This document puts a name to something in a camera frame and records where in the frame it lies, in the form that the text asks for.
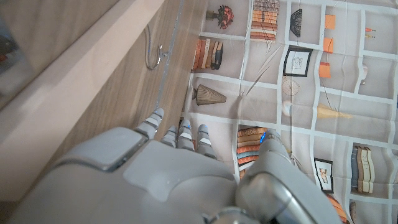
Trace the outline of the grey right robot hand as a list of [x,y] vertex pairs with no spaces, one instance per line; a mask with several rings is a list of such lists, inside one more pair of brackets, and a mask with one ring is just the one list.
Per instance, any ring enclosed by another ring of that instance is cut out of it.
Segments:
[[290,160],[275,131],[241,180],[219,161],[208,128],[154,136],[164,111],[113,128],[62,156],[9,223],[339,223],[327,196]]

